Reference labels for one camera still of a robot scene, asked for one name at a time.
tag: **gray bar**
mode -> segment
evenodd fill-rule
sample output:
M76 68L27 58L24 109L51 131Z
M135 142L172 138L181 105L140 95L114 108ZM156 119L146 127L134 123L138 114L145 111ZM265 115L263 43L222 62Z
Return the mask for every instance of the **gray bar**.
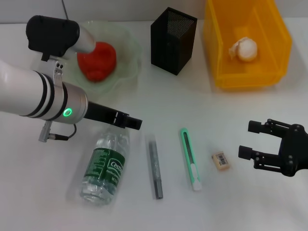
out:
M149 141L149 153L152 166L152 175L153 175L156 199L162 199L163 187L162 187L162 179L160 176L156 141Z

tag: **eraser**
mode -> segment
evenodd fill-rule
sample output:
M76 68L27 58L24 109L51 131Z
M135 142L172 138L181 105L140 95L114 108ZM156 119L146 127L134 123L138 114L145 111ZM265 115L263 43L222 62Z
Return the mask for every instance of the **eraser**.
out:
M215 153L214 155L212 155L212 159L218 170L226 170L230 168L227 158L225 157L225 154L223 152Z

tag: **green box cutter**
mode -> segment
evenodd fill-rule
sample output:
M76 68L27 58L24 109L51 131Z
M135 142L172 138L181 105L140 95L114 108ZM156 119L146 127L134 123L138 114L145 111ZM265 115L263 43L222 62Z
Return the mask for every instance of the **green box cutter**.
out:
M185 152L187 167L189 171L189 176L192 182L192 189L194 191L199 191L202 189L202 185L200 183L200 176L199 171L196 163L196 159L194 157L191 139L188 134L188 130L186 128L182 128L181 131L181 138L183 143L183 148Z

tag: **green led light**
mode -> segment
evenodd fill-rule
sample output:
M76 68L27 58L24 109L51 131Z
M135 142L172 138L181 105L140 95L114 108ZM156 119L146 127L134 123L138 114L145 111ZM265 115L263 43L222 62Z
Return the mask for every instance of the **green led light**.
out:
M68 116L70 116L72 113L73 113L72 108L67 108L67 109L64 110L63 116L64 116L64 117L68 117Z

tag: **plastic water bottle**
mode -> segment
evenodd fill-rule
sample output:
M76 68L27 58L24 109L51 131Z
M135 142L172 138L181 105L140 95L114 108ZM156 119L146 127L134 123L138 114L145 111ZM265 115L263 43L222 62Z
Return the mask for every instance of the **plastic water bottle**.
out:
M127 129L110 126L96 142L80 196L96 205L111 202L129 152Z

